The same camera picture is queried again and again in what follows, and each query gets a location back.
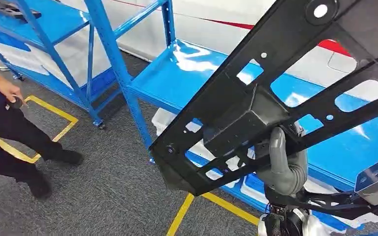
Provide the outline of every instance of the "cutout hole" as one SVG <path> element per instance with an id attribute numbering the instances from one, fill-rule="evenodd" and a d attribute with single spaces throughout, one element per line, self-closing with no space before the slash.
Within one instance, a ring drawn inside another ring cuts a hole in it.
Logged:
<path id="1" fill-rule="evenodd" d="M 240 73 L 237 74 L 237 78 L 244 84 L 249 85 L 254 79 L 261 75 L 261 73 L 263 73 L 263 69 L 256 65 L 260 66 L 256 60 L 251 59 Z"/>
<path id="2" fill-rule="evenodd" d="M 212 180 L 217 180 L 217 179 L 221 178 L 224 174 L 221 171 L 219 171 L 218 169 L 214 168 L 212 170 L 207 171 L 205 173 L 205 175 Z"/>
<path id="3" fill-rule="evenodd" d="M 231 157 L 230 159 L 228 159 L 225 163 L 227 164 L 228 168 L 231 171 L 236 171 L 239 168 L 238 167 L 239 161 L 240 161 L 240 158 L 238 158 L 237 156 L 234 156 L 234 157 Z"/>
<path id="4" fill-rule="evenodd" d="M 353 69 L 350 68 L 355 68 L 357 62 L 346 56 L 345 49 L 339 52 L 339 48 L 340 45 L 333 40 L 321 41 L 271 83 L 273 93 L 285 105 L 297 107 L 351 73 Z"/>
<path id="5" fill-rule="evenodd" d="M 306 116 L 300 118 L 298 122 L 304 129 L 305 135 L 324 126 L 320 120 L 315 119 L 311 114 L 307 114 Z"/>
<path id="6" fill-rule="evenodd" d="M 352 99 L 354 94 L 359 94 L 366 99 Z M 335 98 L 335 105 L 343 112 L 355 111 L 369 102 L 373 102 L 378 99 L 378 81 L 376 80 L 366 80 L 356 85 L 354 88 L 348 90 L 347 92 L 339 95 Z"/>
<path id="7" fill-rule="evenodd" d="M 185 127 L 188 131 L 196 133 L 201 129 L 202 126 L 203 124 L 201 123 L 200 120 L 193 118 L 192 121 L 187 123 Z"/>
<path id="8" fill-rule="evenodd" d="M 317 18 L 321 18 L 323 16 L 325 16 L 328 12 L 328 6 L 325 5 L 325 4 L 321 4 L 319 6 L 317 6 L 314 10 L 314 16 L 317 17 Z"/>

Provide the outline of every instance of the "black shoe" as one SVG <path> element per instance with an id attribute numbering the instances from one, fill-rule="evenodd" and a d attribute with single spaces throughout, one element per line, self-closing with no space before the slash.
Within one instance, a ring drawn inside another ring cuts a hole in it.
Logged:
<path id="1" fill-rule="evenodd" d="M 54 161 L 60 161 L 64 163 L 68 163 L 70 165 L 78 166 L 82 164 L 83 162 L 83 156 L 82 154 L 76 152 L 76 151 L 70 151 L 70 150 L 62 150 L 57 155 L 55 155 L 53 158 L 50 158 Z"/>
<path id="2" fill-rule="evenodd" d="M 31 176 L 25 183 L 30 187 L 35 198 L 44 200 L 51 196 L 51 185 L 41 172 L 37 171 L 37 174 Z"/>

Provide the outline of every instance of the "yellow floor tape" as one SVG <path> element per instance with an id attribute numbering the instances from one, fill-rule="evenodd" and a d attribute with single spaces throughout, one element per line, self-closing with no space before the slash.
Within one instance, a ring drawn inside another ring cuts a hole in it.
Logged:
<path id="1" fill-rule="evenodd" d="M 224 209 L 227 209 L 234 213 L 235 215 L 247 220 L 248 222 L 258 225 L 259 219 L 250 213 L 234 206 L 233 204 L 227 202 L 226 200 L 212 194 L 212 193 L 205 193 L 202 195 L 202 197 L 208 199 L 209 201 L 223 207 Z M 186 196 L 185 201 L 183 202 L 182 206 L 180 207 L 179 211 L 177 212 L 176 217 L 174 218 L 172 224 L 170 225 L 169 231 L 167 232 L 167 236 L 174 236 L 177 232 L 178 227 L 180 226 L 186 212 L 188 211 L 190 205 L 192 204 L 194 199 L 194 196 L 192 194 L 188 194 Z"/>
<path id="2" fill-rule="evenodd" d="M 183 217 L 185 216 L 186 212 L 189 209 L 190 204 L 192 204 L 193 199 L 194 199 L 194 196 L 190 193 L 186 196 L 185 201 L 183 202 L 182 206 L 180 207 L 180 210 L 177 212 L 175 219 L 170 225 L 169 231 L 166 234 L 167 236 L 175 235 L 178 227 L 180 226 L 180 223 L 183 220 Z"/>
<path id="3" fill-rule="evenodd" d="M 250 213 L 248 213 L 244 210 L 241 210 L 240 208 L 234 206 L 233 204 L 227 202 L 226 200 L 219 198 L 212 193 L 205 193 L 205 194 L 202 195 L 202 197 L 204 197 L 204 198 L 208 199 L 209 201 L 216 203 L 219 206 L 231 211 L 232 213 L 234 213 L 234 214 L 238 215 L 239 217 L 247 220 L 248 222 L 250 222 L 254 225 L 258 225 L 259 219 L 257 217 L 253 216 L 252 214 L 250 214 Z"/>
<path id="4" fill-rule="evenodd" d="M 72 115 L 67 114 L 66 112 L 46 103 L 45 101 L 37 98 L 36 96 L 33 96 L 33 95 L 28 96 L 25 99 L 25 102 L 28 102 L 28 101 L 33 101 L 33 102 L 37 103 L 38 105 L 46 108 L 47 110 L 49 110 L 53 113 L 56 113 L 57 115 L 59 115 L 59 116 L 65 118 L 66 120 L 70 121 L 69 125 L 67 125 L 66 128 L 64 128 L 58 135 L 56 135 L 53 138 L 54 142 L 57 142 L 61 137 L 63 137 L 78 121 L 78 119 L 73 117 Z M 31 157 L 23 154 L 22 152 L 20 152 L 19 150 L 17 150 L 13 146 L 7 144 L 2 139 L 0 139 L 0 147 L 2 149 L 4 149 L 5 151 L 9 152 L 11 155 L 15 156 L 16 158 L 21 159 L 21 160 L 26 161 L 26 162 L 29 162 L 29 163 L 35 163 L 41 157 L 40 154 L 37 154 L 33 158 L 31 158 Z"/>

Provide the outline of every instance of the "person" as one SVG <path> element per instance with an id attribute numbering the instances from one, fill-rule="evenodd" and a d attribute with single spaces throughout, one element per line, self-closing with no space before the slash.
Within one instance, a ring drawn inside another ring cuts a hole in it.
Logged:
<path id="1" fill-rule="evenodd" d="M 38 152 L 45 161 L 80 165 L 83 161 L 80 153 L 63 149 L 60 143 L 53 142 L 48 135 L 27 120 L 20 109 L 8 106 L 10 102 L 16 102 L 14 95 L 24 101 L 19 87 L 0 74 L 0 137 L 27 145 Z M 51 195 L 50 183 L 34 164 L 12 156 L 1 147 L 0 175 L 12 177 L 17 182 L 25 182 L 37 199 L 46 199 Z"/>

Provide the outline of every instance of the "shelf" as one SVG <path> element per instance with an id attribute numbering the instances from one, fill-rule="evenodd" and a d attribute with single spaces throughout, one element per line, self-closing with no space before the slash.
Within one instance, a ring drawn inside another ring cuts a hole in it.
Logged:
<path id="1" fill-rule="evenodd" d="M 82 104 L 82 101 L 80 101 L 80 99 L 74 94 L 73 90 L 51 73 L 50 75 L 43 75 L 16 65 L 11 65 L 11 68 L 19 72 L 20 74 L 36 81 L 37 83 L 46 87 L 48 90 L 57 93 L 64 99 L 80 106 L 83 109 L 86 109 L 86 107 Z"/>
<path id="2" fill-rule="evenodd" d="M 41 84 L 42 86 L 46 87 L 48 90 L 53 91 L 63 97 L 64 99 L 78 105 L 79 107 L 88 110 L 88 108 L 83 105 L 82 101 L 77 97 L 77 95 L 74 93 L 74 91 L 68 87 L 65 83 L 57 79 L 54 75 L 51 73 L 49 75 L 43 75 L 28 69 L 25 69 L 23 67 L 11 65 L 11 68 L 13 68 L 15 71 L 19 72 L 20 74 L 23 74 L 30 78 L 31 80 L 34 80 L 35 82 Z M 105 70 L 104 72 L 100 73 L 96 77 L 92 79 L 92 95 L 91 95 L 91 101 L 96 100 L 99 98 L 101 94 L 103 94 L 105 91 L 107 91 L 111 86 L 113 86 L 116 83 L 112 68 L 109 68 Z M 86 86 L 83 85 L 80 89 L 83 94 L 86 94 Z M 114 92 L 115 94 L 118 94 L 121 89 L 118 88 L 117 92 Z"/>
<path id="3" fill-rule="evenodd" d="M 226 57 L 177 40 L 128 87 L 141 99 L 178 114 Z M 244 68 L 243 77 L 252 80 L 261 71 L 250 63 Z M 297 105 L 323 87 L 283 74 L 272 89 L 285 103 Z M 355 106 L 365 101 L 343 95 L 339 102 Z M 316 121 L 304 119 L 301 125 L 309 130 L 316 126 Z M 310 176 L 342 190 L 353 189 L 357 174 L 378 162 L 378 118 L 309 148 L 308 158 Z"/>
<path id="4" fill-rule="evenodd" d="M 41 12 L 42 16 L 37 21 L 53 45 L 89 24 L 88 13 L 54 0 L 25 0 L 25 2 L 31 9 Z M 46 51 L 28 23 L 0 13 L 0 31 Z"/>

